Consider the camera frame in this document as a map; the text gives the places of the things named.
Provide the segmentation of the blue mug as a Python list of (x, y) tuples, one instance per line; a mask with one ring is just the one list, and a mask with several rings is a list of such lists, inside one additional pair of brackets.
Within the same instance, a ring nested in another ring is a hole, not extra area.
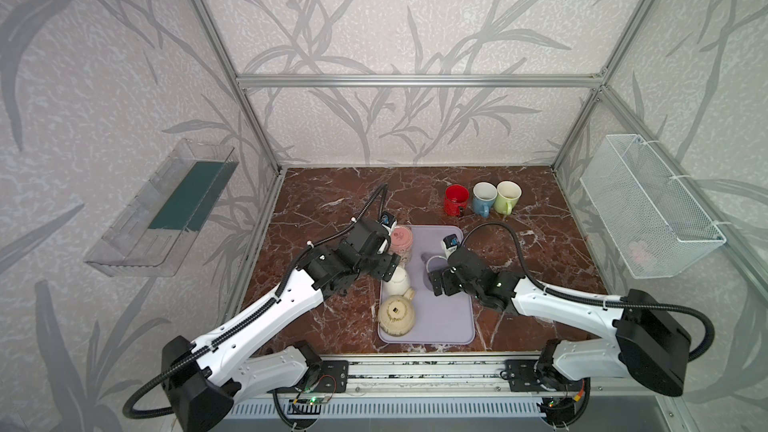
[(488, 218), (496, 201), (498, 192), (494, 184), (489, 182), (478, 182), (472, 188), (473, 212), (483, 218)]

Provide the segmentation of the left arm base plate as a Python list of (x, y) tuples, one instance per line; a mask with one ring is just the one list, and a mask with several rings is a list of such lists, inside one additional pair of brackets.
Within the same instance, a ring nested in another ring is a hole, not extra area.
[(346, 391), (350, 363), (323, 360), (309, 366), (299, 385), (303, 393), (336, 394)]

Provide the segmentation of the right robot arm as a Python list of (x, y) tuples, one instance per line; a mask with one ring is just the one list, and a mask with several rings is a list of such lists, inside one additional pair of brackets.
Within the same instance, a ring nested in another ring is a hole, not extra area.
[(524, 269), (493, 271), (477, 254), (460, 247), (428, 278), (435, 295), (463, 292), (482, 306), (547, 319), (591, 334), (586, 341), (549, 342), (538, 374), (550, 382), (585, 378), (632, 378), (660, 395), (684, 391), (691, 336), (671, 311), (648, 293), (590, 294), (538, 282)]

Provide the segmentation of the light green mug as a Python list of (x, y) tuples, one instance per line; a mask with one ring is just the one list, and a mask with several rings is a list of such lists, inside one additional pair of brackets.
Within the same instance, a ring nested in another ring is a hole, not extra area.
[(496, 190), (497, 196), (493, 208), (498, 214), (509, 216), (522, 196), (522, 189), (513, 181), (501, 181), (497, 184)]

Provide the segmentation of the red mug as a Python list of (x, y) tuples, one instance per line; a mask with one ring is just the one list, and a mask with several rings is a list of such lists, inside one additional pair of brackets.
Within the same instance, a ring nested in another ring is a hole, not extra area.
[(444, 195), (443, 210), (447, 216), (461, 217), (470, 200), (469, 190), (458, 184), (447, 187)]

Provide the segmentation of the lavender mug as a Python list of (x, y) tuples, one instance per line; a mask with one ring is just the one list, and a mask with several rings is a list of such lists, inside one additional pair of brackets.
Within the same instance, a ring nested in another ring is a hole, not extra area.
[(448, 266), (447, 258), (442, 255), (435, 255), (430, 257), (425, 263), (425, 272), (427, 274), (432, 272), (438, 272), (445, 269)]

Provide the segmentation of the pink patterned mug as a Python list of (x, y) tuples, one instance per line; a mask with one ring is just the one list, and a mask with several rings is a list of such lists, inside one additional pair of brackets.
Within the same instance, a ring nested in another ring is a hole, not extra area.
[(407, 266), (412, 256), (412, 247), (414, 235), (410, 227), (395, 226), (391, 232), (391, 244), (389, 252), (400, 257), (399, 265), (403, 268)]

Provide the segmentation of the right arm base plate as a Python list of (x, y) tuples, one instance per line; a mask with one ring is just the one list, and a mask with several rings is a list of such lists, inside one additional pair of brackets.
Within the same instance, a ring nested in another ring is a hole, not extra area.
[(512, 392), (565, 393), (574, 395), (582, 390), (583, 381), (572, 381), (551, 364), (540, 365), (537, 359), (509, 359), (504, 362), (500, 377)]

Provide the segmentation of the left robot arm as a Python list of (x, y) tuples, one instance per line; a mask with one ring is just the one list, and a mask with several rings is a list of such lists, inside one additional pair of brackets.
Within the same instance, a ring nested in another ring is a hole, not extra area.
[(184, 431), (209, 431), (234, 405), (304, 382), (320, 359), (304, 344), (255, 358), (264, 344), (362, 275), (388, 281), (400, 257), (385, 240), (316, 246), (292, 265), (286, 279), (246, 310), (194, 340), (178, 336), (161, 352), (160, 386)]

